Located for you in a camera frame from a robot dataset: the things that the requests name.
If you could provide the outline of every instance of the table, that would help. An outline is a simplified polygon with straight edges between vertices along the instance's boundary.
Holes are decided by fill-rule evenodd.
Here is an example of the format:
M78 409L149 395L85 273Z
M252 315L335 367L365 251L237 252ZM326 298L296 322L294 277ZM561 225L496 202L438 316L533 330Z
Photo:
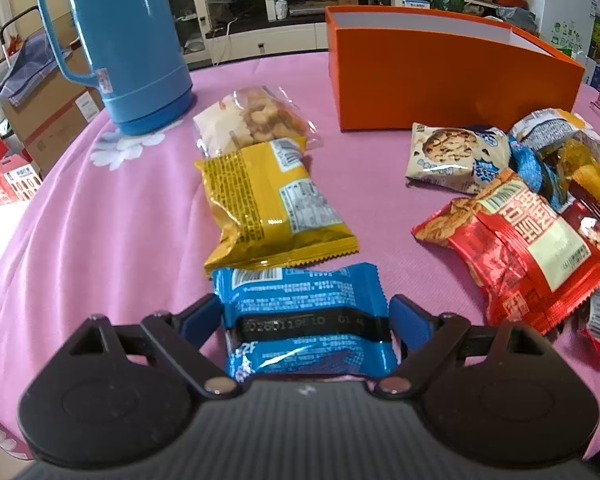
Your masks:
M16 423L21 394L88 315L136 323L211 291L202 263L219 230L193 167L200 154L191 118L243 86L282 85L324 140L311 152L310 171L358 236L360 253L318 267L369 261L388 298L401 292L433 313L484 322L484 300L462 261L410 234L455 194L405 188L409 132L340 132L327 54L248 60L191 76L196 108L160 132L122 138L101 113L49 174L0 261L0 444L15 456L29 456ZM582 87L575 108L600 133L589 108L595 96ZM363 93L360 99L363 106ZM567 332L555 347L600 404L600 363L589 342ZM203 352L223 364L219 333ZM599 449L600 426L587 456Z

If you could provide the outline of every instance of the blue thermos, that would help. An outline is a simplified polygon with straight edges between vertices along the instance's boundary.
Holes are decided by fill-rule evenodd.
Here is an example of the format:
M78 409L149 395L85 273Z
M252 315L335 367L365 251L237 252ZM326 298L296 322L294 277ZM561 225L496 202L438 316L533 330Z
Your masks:
M192 105L189 70L168 0L69 0L91 73L64 62L45 0L40 14L69 81L100 89L111 120L127 135L165 126Z

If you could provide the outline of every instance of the yellow snack package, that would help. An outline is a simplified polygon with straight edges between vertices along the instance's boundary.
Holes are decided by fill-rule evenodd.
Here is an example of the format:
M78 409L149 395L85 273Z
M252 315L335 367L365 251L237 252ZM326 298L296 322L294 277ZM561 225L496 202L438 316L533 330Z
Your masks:
M305 147L305 137L275 139L195 162L222 229L205 262L208 274L219 267L298 266L358 250L309 177Z
M557 175L563 189L575 180L600 202L600 163L582 142L570 139L560 149Z

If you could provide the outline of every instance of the blue snack package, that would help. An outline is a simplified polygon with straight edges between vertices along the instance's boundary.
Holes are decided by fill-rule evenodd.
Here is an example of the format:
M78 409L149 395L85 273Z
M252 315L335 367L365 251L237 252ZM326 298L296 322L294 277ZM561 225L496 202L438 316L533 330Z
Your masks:
M523 146L513 136L509 136L509 147L511 169L519 174L531 191L544 196L554 211L560 211L566 196L560 190L554 171L536 155L534 150Z
M397 366L372 264L218 269L212 279L223 305L226 371L240 383L256 373L380 377Z

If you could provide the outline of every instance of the orange box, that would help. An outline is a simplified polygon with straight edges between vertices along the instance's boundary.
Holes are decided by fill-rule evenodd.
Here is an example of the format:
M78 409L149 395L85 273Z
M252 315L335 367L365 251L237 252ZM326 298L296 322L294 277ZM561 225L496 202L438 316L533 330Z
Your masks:
M584 68L520 28L455 12L327 7L342 130L488 124L571 110Z

